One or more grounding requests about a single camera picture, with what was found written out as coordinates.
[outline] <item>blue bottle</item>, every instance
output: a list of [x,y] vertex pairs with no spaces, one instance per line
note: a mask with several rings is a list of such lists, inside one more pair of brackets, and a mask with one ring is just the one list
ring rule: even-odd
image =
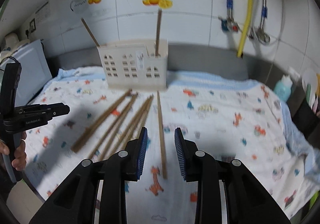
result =
[[282,79],[279,80],[273,90],[273,92],[279,97],[280,100],[287,102],[291,95],[292,81],[290,76],[283,75]]

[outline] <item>white bottle cap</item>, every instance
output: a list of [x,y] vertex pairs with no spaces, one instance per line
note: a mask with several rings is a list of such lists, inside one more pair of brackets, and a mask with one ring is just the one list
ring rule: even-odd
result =
[[290,76],[288,76],[288,75],[283,75],[281,82],[284,86],[286,86],[288,88],[291,88],[291,86],[292,86],[292,81],[290,79]]

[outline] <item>white appliance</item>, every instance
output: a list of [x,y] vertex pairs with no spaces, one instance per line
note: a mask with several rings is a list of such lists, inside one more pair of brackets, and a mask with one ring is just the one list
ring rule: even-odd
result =
[[[24,106],[47,81],[52,79],[52,75],[44,57],[40,40],[23,46],[12,56],[16,58],[22,66],[15,106]],[[4,70],[8,62],[14,61],[12,59],[6,59],[1,64],[1,69]]]

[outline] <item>blue tape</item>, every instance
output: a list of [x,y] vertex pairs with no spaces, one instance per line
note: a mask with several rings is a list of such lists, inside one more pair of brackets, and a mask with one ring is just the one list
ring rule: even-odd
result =
[[227,0],[227,9],[233,10],[233,0]]
[[267,7],[262,7],[261,16],[264,18],[268,17],[268,8]]

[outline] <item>human hand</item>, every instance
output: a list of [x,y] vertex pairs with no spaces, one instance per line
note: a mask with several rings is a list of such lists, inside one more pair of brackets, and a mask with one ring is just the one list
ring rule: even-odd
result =
[[[21,144],[14,152],[14,157],[16,159],[12,161],[12,167],[14,167],[17,171],[23,170],[27,164],[27,154],[25,152],[26,143],[24,142],[24,139],[26,138],[27,133],[24,131],[21,133]],[[4,143],[0,142],[0,154],[9,155],[9,153],[9,148]]]

